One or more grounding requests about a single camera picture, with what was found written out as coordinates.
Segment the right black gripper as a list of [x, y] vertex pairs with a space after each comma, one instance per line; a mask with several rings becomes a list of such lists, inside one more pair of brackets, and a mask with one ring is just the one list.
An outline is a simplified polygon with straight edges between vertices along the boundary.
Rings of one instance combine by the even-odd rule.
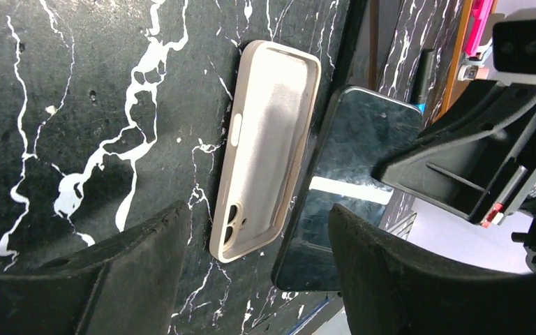
[[382, 159], [373, 177], [470, 223], [521, 211], [513, 232], [536, 272], [536, 84], [471, 82], [443, 117], [407, 148]]

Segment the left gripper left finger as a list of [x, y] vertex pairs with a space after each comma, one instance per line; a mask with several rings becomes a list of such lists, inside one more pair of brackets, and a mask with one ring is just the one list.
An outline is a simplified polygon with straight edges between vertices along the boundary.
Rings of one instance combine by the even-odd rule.
[[176, 202], [81, 251], [0, 273], [0, 334], [166, 334], [190, 219]]

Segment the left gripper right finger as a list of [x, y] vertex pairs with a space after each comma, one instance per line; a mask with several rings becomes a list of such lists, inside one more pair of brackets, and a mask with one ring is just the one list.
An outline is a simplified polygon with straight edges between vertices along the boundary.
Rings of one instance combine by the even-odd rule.
[[536, 334], [536, 273], [451, 260], [340, 204], [328, 225], [352, 334]]

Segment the black smartphone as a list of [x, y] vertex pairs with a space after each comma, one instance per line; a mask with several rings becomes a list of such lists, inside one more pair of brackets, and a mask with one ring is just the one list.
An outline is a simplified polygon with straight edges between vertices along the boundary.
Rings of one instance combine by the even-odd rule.
[[414, 103], [358, 86], [332, 96], [271, 274], [279, 290], [340, 289], [329, 212], [341, 204], [378, 225], [394, 189], [375, 180], [373, 168], [410, 144], [421, 124], [422, 111]]

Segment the beige phone case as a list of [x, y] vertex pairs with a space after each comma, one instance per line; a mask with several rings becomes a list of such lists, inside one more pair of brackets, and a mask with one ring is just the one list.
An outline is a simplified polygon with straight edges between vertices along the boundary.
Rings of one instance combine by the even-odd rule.
[[239, 62], [209, 252], [229, 263], [284, 228], [321, 79], [320, 60], [255, 40]]

